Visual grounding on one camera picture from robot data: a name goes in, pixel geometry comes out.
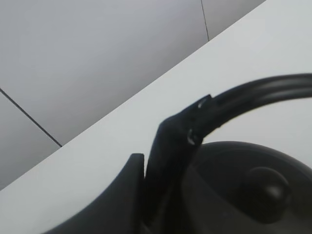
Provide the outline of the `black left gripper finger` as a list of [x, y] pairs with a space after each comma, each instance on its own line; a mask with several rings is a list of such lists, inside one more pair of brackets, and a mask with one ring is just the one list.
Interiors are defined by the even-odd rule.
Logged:
[[138, 234], [144, 155], [132, 154], [114, 181], [79, 213], [48, 234]]

